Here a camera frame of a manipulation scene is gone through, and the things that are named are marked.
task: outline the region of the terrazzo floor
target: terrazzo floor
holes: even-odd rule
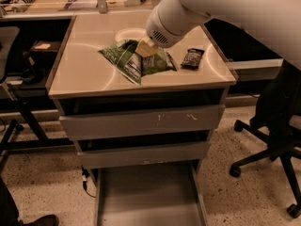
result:
[[[301,217],[292,219],[286,213],[294,197],[279,160],[271,163],[265,159],[244,166],[239,179],[229,176],[232,162],[265,148],[248,132],[236,133],[232,129],[236,119],[248,121],[254,110],[254,106],[227,108],[213,133],[210,151],[198,173],[209,225],[299,226]],[[56,121],[41,125],[49,137],[64,136]],[[28,137],[32,135],[25,128],[17,139]],[[301,161],[294,160],[293,164],[301,178]],[[54,213],[61,226],[93,225],[95,199],[82,188],[81,165],[72,146],[9,151],[0,172],[24,222]],[[87,191],[95,195],[90,179],[87,185]]]

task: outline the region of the wooden countertop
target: wooden countertop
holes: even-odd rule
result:
[[[150,91],[202,89],[233,85],[235,78],[201,27],[166,49],[182,63],[188,48],[205,50],[197,71],[179,69],[142,77],[142,85],[131,83],[97,51],[115,43],[126,28],[145,28],[150,11],[109,12],[78,15],[58,65],[49,96],[52,99],[102,96]]]

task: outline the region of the drawer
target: drawer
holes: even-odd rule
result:
[[[214,129],[223,105],[189,106],[62,116],[70,140],[130,137]]]
[[[206,157],[209,132],[79,141],[85,169],[199,160]]]
[[[99,169],[97,199],[97,226],[208,225],[188,162]]]

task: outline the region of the drawer front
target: drawer front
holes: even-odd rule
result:
[[[223,111],[223,105],[191,106],[62,116],[60,122],[70,140],[130,137],[214,129]]]
[[[97,226],[208,225],[189,163],[100,169],[96,198]]]
[[[79,152],[78,156],[85,169],[100,169],[203,159],[209,147],[210,144],[206,141],[186,142]]]

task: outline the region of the chair base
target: chair base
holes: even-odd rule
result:
[[[299,188],[299,184],[297,182],[291,158],[296,157],[301,159],[301,153],[295,149],[289,150],[287,152],[283,152],[283,150],[270,150],[269,143],[268,143],[268,136],[258,130],[253,130],[248,124],[242,121],[236,121],[234,124],[234,130],[236,132],[241,132],[243,129],[246,129],[248,132],[253,134],[255,137],[261,139],[265,143],[267,143],[268,149],[262,151],[260,153],[253,154],[245,159],[237,161],[233,163],[230,167],[230,175],[232,177],[238,178],[241,175],[241,166],[259,161],[264,158],[270,158],[272,161],[276,160],[278,157],[281,159],[282,166],[285,170],[286,176],[290,182],[291,189],[293,191],[294,197],[297,201],[297,204],[292,204],[288,209],[287,213],[292,218],[298,218],[301,215],[301,192]]]

